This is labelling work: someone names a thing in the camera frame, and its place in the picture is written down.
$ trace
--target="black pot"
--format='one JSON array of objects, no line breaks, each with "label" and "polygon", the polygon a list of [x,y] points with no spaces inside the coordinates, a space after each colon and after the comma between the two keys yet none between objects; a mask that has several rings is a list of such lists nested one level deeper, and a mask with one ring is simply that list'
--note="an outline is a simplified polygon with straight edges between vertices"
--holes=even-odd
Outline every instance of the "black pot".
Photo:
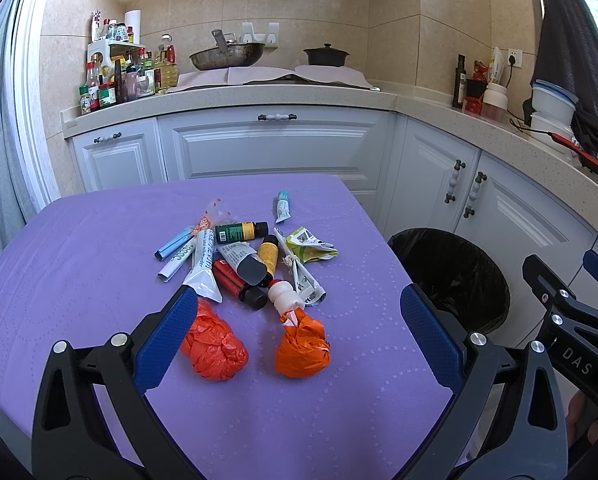
[{"label": "black pot", "polygon": [[306,48],[304,52],[308,54],[308,63],[319,66],[343,66],[346,64],[346,57],[349,54],[345,50],[332,48],[330,43],[324,43],[325,46],[319,48]]}]

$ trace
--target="blue gripper pad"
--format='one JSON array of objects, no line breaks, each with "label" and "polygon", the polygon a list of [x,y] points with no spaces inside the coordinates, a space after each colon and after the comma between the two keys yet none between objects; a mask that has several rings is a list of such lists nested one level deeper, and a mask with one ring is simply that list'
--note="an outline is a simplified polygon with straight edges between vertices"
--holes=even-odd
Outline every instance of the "blue gripper pad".
[{"label": "blue gripper pad", "polygon": [[167,311],[135,357],[134,384],[141,395],[159,386],[196,319],[197,298],[194,289],[182,286],[179,291],[170,300],[172,304],[168,303],[164,307],[163,310]]},{"label": "blue gripper pad", "polygon": [[401,293],[401,315],[438,383],[458,394],[465,382],[461,353],[412,285]]}]

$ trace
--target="paper towel roll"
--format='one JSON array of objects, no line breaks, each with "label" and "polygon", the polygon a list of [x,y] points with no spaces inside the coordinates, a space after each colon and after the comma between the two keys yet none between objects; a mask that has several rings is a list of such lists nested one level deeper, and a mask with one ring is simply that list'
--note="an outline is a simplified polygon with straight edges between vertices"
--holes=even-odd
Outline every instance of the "paper towel roll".
[{"label": "paper towel roll", "polygon": [[128,10],[125,13],[124,23],[126,27],[132,27],[132,33],[134,34],[133,43],[141,43],[141,11]]}]

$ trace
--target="pot lid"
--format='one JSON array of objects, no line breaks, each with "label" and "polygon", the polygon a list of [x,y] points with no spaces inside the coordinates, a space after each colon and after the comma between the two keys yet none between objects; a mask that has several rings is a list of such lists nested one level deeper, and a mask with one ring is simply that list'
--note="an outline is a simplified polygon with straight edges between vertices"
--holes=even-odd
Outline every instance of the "pot lid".
[{"label": "pot lid", "polygon": [[324,46],[320,46],[319,48],[306,48],[304,50],[304,52],[306,54],[309,54],[311,52],[340,52],[342,54],[345,54],[346,56],[350,55],[345,50],[339,50],[338,48],[332,48],[332,44],[331,43],[324,43],[323,45]]}]

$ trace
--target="electrical outlet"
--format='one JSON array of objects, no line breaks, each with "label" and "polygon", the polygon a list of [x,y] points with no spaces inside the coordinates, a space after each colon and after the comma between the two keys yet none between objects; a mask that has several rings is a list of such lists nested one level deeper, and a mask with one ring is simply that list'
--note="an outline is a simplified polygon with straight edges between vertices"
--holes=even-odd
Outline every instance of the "electrical outlet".
[{"label": "electrical outlet", "polygon": [[523,50],[508,50],[508,58],[506,59],[506,65],[510,66],[510,56],[514,56],[514,68],[523,68],[524,67],[524,51]]}]

